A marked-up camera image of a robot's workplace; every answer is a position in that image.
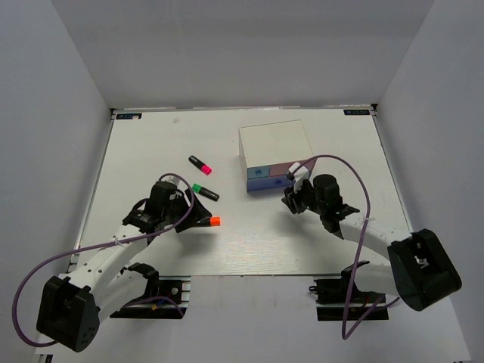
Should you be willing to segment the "orange highlighter marker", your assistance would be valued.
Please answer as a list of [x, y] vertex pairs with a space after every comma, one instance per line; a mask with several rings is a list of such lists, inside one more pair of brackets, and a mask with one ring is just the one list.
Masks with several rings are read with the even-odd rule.
[[205, 217], [200, 220], [203, 227], [218, 227], [221, 225], [221, 219], [218, 216]]

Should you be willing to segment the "green highlighter marker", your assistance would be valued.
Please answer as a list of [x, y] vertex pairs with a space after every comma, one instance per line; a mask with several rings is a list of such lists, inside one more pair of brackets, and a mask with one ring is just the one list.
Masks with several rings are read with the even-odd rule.
[[209, 189], [207, 189], [207, 188], [205, 188], [205, 187], [203, 187], [199, 184], [192, 184], [192, 189], [195, 193], [199, 194], [200, 196], [205, 197], [205, 198], [207, 198], [211, 201], [214, 201], [214, 202], [217, 202], [220, 198], [220, 196], [217, 193], [215, 193], [215, 192], [213, 192], [213, 191], [211, 191], [211, 190], [209, 190]]

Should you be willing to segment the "pink highlighter marker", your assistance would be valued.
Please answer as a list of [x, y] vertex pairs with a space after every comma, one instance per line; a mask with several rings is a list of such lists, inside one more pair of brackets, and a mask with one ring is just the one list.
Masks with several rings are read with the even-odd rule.
[[194, 155], [190, 155], [188, 161], [199, 169], [204, 175], [210, 175], [212, 169]]

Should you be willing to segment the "white pastel drawer box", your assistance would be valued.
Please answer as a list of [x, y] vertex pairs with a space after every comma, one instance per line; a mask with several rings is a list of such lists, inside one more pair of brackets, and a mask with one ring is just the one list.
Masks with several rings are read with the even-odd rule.
[[291, 185], [287, 170], [312, 156], [300, 119], [239, 128], [239, 159], [248, 193]]

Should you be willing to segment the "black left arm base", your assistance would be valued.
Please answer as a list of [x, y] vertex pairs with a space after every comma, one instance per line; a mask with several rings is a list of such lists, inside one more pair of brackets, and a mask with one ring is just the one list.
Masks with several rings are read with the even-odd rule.
[[110, 318], [137, 320], [180, 320], [190, 299], [190, 277], [159, 277], [143, 296], [110, 315]]

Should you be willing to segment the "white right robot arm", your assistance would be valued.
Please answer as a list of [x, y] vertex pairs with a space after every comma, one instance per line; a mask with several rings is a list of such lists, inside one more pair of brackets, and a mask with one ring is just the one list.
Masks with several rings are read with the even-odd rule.
[[438, 236], [430, 229], [408, 231], [376, 222], [343, 202], [337, 180], [323, 174], [297, 178], [282, 199], [293, 214], [311, 211], [329, 233], [356, 242], [387, 260], [360, 262], [356, 273], [342, 271], [342, 294], [357, 302], [368, 292], [398, 297], [422, 311], [457, 292], [462, 280]]

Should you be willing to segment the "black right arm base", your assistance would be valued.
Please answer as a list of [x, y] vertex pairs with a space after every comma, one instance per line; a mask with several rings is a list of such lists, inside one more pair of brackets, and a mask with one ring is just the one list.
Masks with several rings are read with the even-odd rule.
[[[341, 278], [316, 279], [309, 287], [309, 292], [315, 297], [318, 321], [341, 322], [343, 320], [346, 288]], [[375, 292], [361, 292], [356, 287], [349, 304], [348, 320], [357, 321], [379, 298], [381, 298], [379, 305], [365, 320], [387, 321], [389, 313], [388, 308], [385, 308], [386, 297]]]

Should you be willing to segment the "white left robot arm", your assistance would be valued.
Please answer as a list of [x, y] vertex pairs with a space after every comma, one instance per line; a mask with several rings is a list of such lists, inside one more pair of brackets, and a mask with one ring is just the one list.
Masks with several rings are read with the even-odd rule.
[[76, 270], [50, 278], [42, 291], [36, 329], [74, 352], [92, 342], [101, 323], [119, 310], [169, 300], [160, 294], [160, 274], [134, 257], [169, 228], [198, 227], [212, 213], [173, 179], [157, 181], [148, 198], [122, 220], [111, 247], [100, 248]]

